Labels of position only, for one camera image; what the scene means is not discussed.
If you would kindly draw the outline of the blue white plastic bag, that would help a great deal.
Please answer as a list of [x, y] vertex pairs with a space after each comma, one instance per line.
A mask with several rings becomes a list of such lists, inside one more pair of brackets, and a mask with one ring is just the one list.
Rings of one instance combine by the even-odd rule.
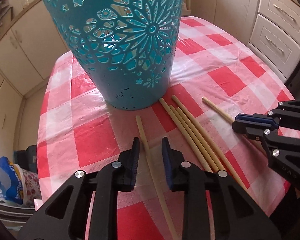
[[19, 165], [0, 158], [0, 202], [22, 206], [24, 203], [24, 176]]

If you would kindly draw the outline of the cream kitchen cabinets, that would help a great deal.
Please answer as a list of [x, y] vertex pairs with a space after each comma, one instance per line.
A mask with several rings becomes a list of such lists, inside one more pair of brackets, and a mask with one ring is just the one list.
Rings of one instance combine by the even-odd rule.
[[[273, 71], [288, 79], [300, 59], [297, 0], [183, 0], [183, 15], [220, 27], [247, 46], [258, 46], [260, 16], [289, 35], [287, 46], [264, 50]], [[37, 142], [39, 108], [52, 69], [68, 46], [41, 0], [0, 0], [0, 158]]]

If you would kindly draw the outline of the teal perforated plastic basket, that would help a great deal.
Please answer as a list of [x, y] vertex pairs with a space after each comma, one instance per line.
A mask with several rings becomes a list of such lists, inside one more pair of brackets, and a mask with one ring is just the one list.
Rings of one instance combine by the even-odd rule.
[[135, 111], [166, 93], [183, 0], [42, 1], [107, 103]]

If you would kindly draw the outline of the dark dustpan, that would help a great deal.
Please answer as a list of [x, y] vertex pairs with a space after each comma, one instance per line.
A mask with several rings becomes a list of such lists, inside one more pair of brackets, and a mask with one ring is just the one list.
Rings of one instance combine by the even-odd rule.
[[26, 150], [14, 151], [13, 160], [22, 169], [38, 173], [37, 145], [31, 145]]

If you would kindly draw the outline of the red white checkered tablecloth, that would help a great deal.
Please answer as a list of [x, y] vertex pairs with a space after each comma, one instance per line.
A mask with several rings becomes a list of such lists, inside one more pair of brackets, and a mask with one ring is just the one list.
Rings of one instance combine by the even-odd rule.
[[[225, 154], [255, 202], [272, 214], [289, 183], [202, 98], [231, 116], [264, 114], [292, 99], [285, 85], [249, 48], [197, 17], [181, 21], [170, 84], [164, 100], [171, 105], [176, 96], [183, 103]], [[136, 116], [141, 117], [166, 204], [181, 236], [183, 194], [167, 187], [161, 140], [168, 137], [173, 149], [197, 164], [195, 154], [160, 103], [134, 112], [106, 104], [71, 52], [55, 62], [40, 114], [37, 155], [42, 198], [48, 199], [75, 171], [98, 171], [129, 149], [139, 135]]]

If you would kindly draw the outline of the floral pink bag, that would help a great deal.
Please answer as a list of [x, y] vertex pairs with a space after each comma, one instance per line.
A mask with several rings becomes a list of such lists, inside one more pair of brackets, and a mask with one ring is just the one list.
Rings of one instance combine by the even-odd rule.
[[34, 207], [34, 199], [42, 198], [38, 174], [24, 169], [22, 169], [22, 172], [24, 176], [24, 205]]

